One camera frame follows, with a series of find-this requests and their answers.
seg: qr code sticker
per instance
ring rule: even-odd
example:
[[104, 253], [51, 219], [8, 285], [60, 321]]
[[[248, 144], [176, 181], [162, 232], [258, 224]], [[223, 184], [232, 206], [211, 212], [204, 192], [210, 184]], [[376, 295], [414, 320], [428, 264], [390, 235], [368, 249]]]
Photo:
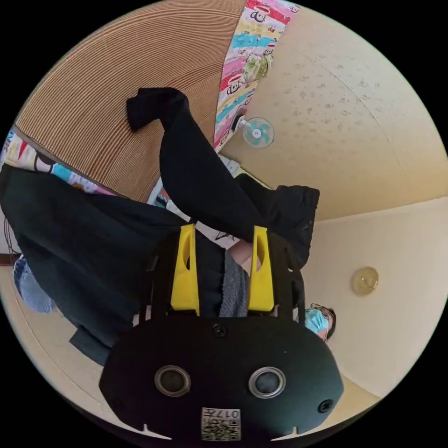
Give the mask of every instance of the qr code sticker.
[[241, 440], [241, 418], [239, 409], [202, 408], [202, 440]]

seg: yellow bracket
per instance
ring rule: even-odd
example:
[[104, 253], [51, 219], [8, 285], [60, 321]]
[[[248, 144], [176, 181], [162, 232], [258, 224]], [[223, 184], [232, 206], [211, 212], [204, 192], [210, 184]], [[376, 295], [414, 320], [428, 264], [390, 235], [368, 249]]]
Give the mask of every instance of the yellow bracket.
[[181, 227], [171, 291], [171, 307], [175, 311], [195, 310], [199, 316], [195, 232], [194, 224]]
[[[257, 258], [260, 260], [260, 269], [257, 270]], [[254, 227], [252, 268], [249, 284], [250, 311], [269, 312], [274, 308], [274, 290], [272, 285], [271, 260], [269, 258], [269, 246], [267, 243], [267, 229]]]

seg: striped wooden surface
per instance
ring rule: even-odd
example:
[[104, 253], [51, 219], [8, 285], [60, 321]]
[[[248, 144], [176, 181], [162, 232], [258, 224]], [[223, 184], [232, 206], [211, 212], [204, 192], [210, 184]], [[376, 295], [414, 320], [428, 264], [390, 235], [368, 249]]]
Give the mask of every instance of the striped wooden surface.
[[222, 66], [244, 4], [165, 0], [118, 18], [52, 68], [15, 124], [69, 168], [146, 201], [163, 129], [157, 121], [131, 133], [126, 99], [139, 87], [176, 87], [212, 143]]

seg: screw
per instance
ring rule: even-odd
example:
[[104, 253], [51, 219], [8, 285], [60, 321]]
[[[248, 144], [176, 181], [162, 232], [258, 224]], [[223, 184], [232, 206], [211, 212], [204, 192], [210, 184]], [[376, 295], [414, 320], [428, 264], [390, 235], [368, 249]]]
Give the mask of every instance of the screw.
[[317, 408], [317, 410], [321, 413], [324, 414], [326, 412], [328, 412], [331, 408], [333, 407], [333, 400], [324, 400], [319, 407]]
[[221, 325], [220, 323], [217, 323], [213, 325], [212, 333], [214, 337], [226, 337], [227, 328]]

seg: black hair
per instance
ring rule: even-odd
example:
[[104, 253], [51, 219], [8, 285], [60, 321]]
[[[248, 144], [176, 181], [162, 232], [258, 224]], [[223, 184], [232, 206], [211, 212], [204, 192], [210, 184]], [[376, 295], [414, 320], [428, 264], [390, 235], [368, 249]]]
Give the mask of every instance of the black hair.
[[327, 339], [330, 339], [333, 336], [333, 333], [335, 332], [336, 329], [336, 313], [333, 308], [327, 308], [327, 310], [331, 313], [331, 317], [333, 318], [333, 324], [331, 325], [331, 328], [327, 334]]

